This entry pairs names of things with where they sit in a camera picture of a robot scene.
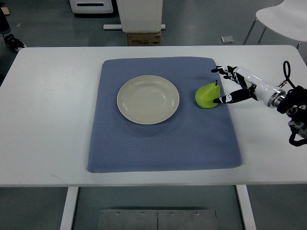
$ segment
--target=metal plate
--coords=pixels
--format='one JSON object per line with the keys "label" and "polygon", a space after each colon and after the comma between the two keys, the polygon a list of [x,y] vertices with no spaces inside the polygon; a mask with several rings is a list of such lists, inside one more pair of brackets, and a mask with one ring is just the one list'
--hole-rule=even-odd
{"label": "metal plate", "polygon": [[214,210],[102,209],[98,230],[218,230]]}
{"label": "metal plate", "polygon": [[159,210],[159,230],[218,230],[214,210]]}
{"label": "metal plate", "polygon": [[221,37],[221,39],[222,39],[223,43],[235,43],[232,36],[224,36],[224,37]]}
{"label": "metal plate", "polygon": [[98,230],[157,230],[156,210],[101,209]]}

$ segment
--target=green pear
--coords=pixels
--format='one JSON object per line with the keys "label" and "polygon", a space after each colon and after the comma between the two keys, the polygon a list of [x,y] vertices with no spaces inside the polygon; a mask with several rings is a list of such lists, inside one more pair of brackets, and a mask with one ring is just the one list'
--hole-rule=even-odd
{"label": "green pear", "polygon": [[203,109],[211,109],[217,106],[217,103],[213,103],[215,98],[220,98],[221,87],[217,83],[211,83],[206,86],[200,87],[195,94],[196,103]]}

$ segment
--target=robotic arm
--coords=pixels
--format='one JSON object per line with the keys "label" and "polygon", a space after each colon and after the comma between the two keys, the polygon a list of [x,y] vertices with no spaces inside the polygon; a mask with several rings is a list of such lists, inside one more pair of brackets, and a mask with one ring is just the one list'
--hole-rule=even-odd
{"label": "robotic arm", "polygon": [[[292,119],[288,122],[292,132],[289,138],[290,144],[301,146],[307,144],[307,90],[301,86],[294,86],[290,81],[290,64],[288,61],[283,63],[283,71],[286,80],[278,87],[273,87],[243,67],[217,66],[211,72],[219,72],[224,75],[225,79],[239,84],[242,89],[216,98],[213,102],[231,104],[253,98],[257,101],[263,101],[267,107],[277,108],[278,112],[281,114],[287,113]],[[293,89],[286,94],[281,88],[287,82],[291,84]],[[296,134],[303,139],[295,140]]]}

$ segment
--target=plate rim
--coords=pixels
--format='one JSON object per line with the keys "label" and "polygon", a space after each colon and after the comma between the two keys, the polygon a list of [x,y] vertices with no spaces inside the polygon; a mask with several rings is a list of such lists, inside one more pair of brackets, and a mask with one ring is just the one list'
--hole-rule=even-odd
{"label": "plate rim", "polygon": [[[176,91],[176,93],[177,93],[177,98],[178,98],[178,103],[177,103],[176,106],[174,106],[174,108],[175,108],[174,111],[173,111],[167,118],[161,119],[161,120],[159,120],[159,121],[157,121],[157,122],[146,123],[146,122],[139,122],[139,121],[136,121],[136,120],[134,120],[134,119],[131,119],[131,118],[125,116],[125,113],[122,112],[121,106],[119,106],[119,103],[120,103],[120,102],[119,102],[119,101],[120,101],[120,100],[119,100],[119,95],[120,95],[122,89],[124,89],[124,87],[125,87],[126,85],[128,85],[129,82],[134,81],[135,79],[143,78],[143,77],[155,77],[155,78],[163,79],[164,81],[167,81],[167,82],[174,88],[174,91]],[[154,125],[154,124],[159,124],[159,123],[161,123],[161,122],[163,122],[163,121],[166,121],[166,120],[169,119],[172,115],[174,115],[174,113],[177,111],[177,109],[178,109],[178,107],[179,107],[179,103],[180,103],[180,95],[179,95],[179,91],[178,91],[177,87],[176,87],[170,80],[168,80],[168,79],[166,79],[166,78],[163,78],[163,77],[160,77],[160,76],[157,76],[157,75],[141,75],[141,76],[132,78],[132,79],[130,79],[129,81],[127,81],[126,83],[124,83],[124,84],[121,86],[121,88],[120,88],[120,90],[118,91],[118,93],[117,93],[117,107],[118,107],[120,113],[121,113],[126,119],[128,119],[129,121],[134,122],[134,123],[139,124],[139,125]]]}

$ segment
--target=white machine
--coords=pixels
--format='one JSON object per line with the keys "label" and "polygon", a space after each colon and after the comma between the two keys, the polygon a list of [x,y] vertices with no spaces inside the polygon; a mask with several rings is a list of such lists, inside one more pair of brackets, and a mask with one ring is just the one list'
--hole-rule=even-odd
{"label": "white machine", "polygon": [[73,13],[112,13],[112,0],[70,0]]}

